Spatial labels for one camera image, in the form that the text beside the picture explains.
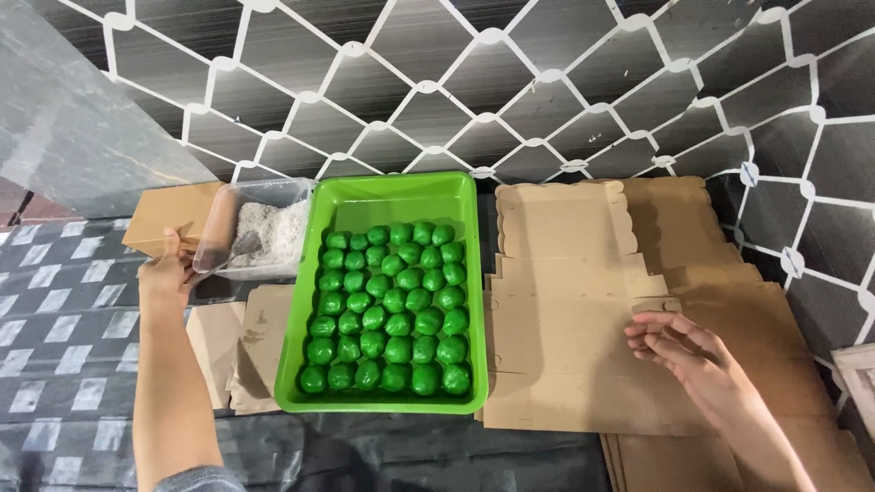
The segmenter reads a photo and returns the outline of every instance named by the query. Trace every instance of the green ball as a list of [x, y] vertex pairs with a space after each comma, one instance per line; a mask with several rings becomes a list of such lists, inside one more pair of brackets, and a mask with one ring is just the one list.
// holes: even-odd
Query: green ball
[[435, 225], [431, 222], [417, 222], [413, 228], [413, 242], [428, 246], [431, 244], [431, 233], [434, 230]]
[[423, 247], [415, 242], [406, 242], [398, 247], [398, 256], [406, 264], [419, 263], [419, 257], [423, 254]]
[[328, 388], [325, 366], [308, 366], [299, 379], [304, 393], [321, 393]]
[[444, 287], [440, 291], [437, 291], [435, 300], [437, 301], [438, 306], [441, 306], [444, 309], [452, 309], [456, 306], [462, 306], [465, 303], [465, 291], [457, 285]]
[[418, 287], [407, 294], [407, 300], [404, 301], [404, 307], [411, 311], [419, 311], [431, 305], [431, 292], [426, 291], [422, 287]]
[[331, 248], [322, 255], [322, 266], [328, 270], [340, 270], [343, 268], [343, 258], [346, 257], [342, 250]]
[[355, 384], [355, 364], [341, 362], [328, 370], [328, 387], [332, 390], [345, 390]]
[[407, 268], [407, 264], [398, 255], [389, 255], [380, 263], [380, 270], [390, 277], [394, 277]]
[[444, 264], [444, 278], [448, 285], [459, 285], [465, 282], [465, 267], [457, 263]]
[[408, 268], [406, 270], [402, 270], [395, 280], [398, 282], [398, 286], [405, 291], [412, 291], [413, 289], [422, 286], [423, 276], [423, 269]]
[[325, 239], [325, 246], [345, 250], [349, 247], [349, 237], [352, 235], [348, 230], [329, 233]]
[[374, 305], [374, 298], [367, 292], [356, 292], [349, 295], [346, 299], [346, 307], [356, 313], [364, 313], [370, 306]]
[[450, 335], [437, 345], [437, 359], [444, 364], [464, 362], [468, 356], [468, 341], [464, 336]]
[[382, 273], [378, 273], [371, 277], [365, 285], [365, 290], [376, 299], [382, 299], [386, 295], [386, 291], [392, 288], [392, 281]]
[[349, 249], [353, 251], [364, 251], [371, 245], [368, 242], [368, 237], [363, 234], [353, 234], [353, 237], [349, 238]]
[[420, 397], [430, 397], [440, 388], [440, 373], [440, 364], [434, 362], [416, 366], [410, 378], [410, 388]]
[[398, 364], [410, 362], [410, 359], [413, 358], [413, 337], [390, 336], [383, 354], [389, 362]]
[[413, 331], [413, 316], [410, 313], [395, 313], [386, 321], [386, 333], [392, 336], [404, 336]]
[[395, 224], [392, 226], [388, 235], [392, 244], [395, 246], [401, 246], [413, 239], [413, 225], [406, 223]]
[[383, 296], [383, 306], [385, 306], [390, 313], [403, 313], [405, 300], [407, 300], [407, 292], [401, 287], [396, 287], [390, 289], [386, 292], [386, 295]]
[[462, 364], [444, 367], [443, 386], [451, 395], [464, 395], [471, 389], [471, 372]]
[[446, 334], [462, 334], [468, 329], [468, 311], [461, 306], [453, 307], [444, 315], [444, 326], [441, 328]]
[[307, 359], [314, 364], [327, 364], [334, 360], [334, 342], [330, 338], [314, 338], [307, 344]]
[[367, 278], [367, 270], [349, 271], [343, 277], [343, 289], [347, 292], [358, 292], [365, 288]]
[[430, 335], [420, 335], [413, 341], [413, 362], [425, 364], [435, 360], [438, 353], [438, 338]]
[[361, 358], [359, 339], [354, 336], [341, 335], [337, 341], [337, 356], [342, 362], [355, 362]]
[[365, 268], [365, 256], [361, 254], [361, 251], [350, 251], [346, 254], [343, 266], [350, 271], [361, 270]]
[[366, 330], [379, 330], [386, 323], [386, 310], [383, 306], [370, 306], [361, 315], [361, 325]]
[[452, 240], [455, 238], [456, 230], [453, 229], [450, 225], [437, 226], [435, 227], [435, 230], [431, 233], [431, 243], [435, 246], [447, 244], [448, 242], [452, 242]]
[[426, 291], [437, 292], [446, 286], [446, 278], [444, 273], [437, 268], [432, 268], [425, 272], [423, 277], [423, 288]]
[[328, 292], [319, 301], [319, 313], [336, 316], [343, 312], [347, 296], [343, 292]]
[[368, 359], [376, 359], [386, 350], [386, 334], [381, 331], [365, 332], [359, 338], [361, 353]]
[[465, 246], [461, 242], [448, 242], [440, 247], [440, 256], [444, 263], [462, 263], [465, 259]]
[[389, 228], [386, 226], [373, 226], [367, 230], [367, 241], [374, 246], [385, 246], [389, 243]]
[[319, 277], [319, 289], [325, 292], [336, 292], [343, 285], [343, 270], [328, 270]]
[[440, 256], [440, 250], [434, 246], [430, 246], [423, 250], [423, 254], [419, 257], [419, 263], [425, 268], [440, 268], [444, 264], [444, 259]]
[[371, 246], [365, 251], [367, 266], [380, 266], [388, 253], [389, 249], [385, 246]]
[[361, 315], [357, 312], [347, 309], [340, 315], [337, 320], [337, 331], [340, 334], [357, 334], [361, 331]]
[[382, 388], [386, 391], [401, 391], [410, 386], [410, 364], [387, 364], [382, 374]]
[[310, 334], [317, 338], [330, 338], [337, 329], [337, 322], [331, 316], [317, 316], [310, 323]]
[[355, 386], [359, 390], [371, 391], [380, 385], [380, 374], [380, 364], [377, 361], [364, 361], [355, 371]]
[[441, 324], [444, 322], [444, 314], [435, 306], [429, 306], [416, 314], [413, 327], [421, 334], [438, 334]]

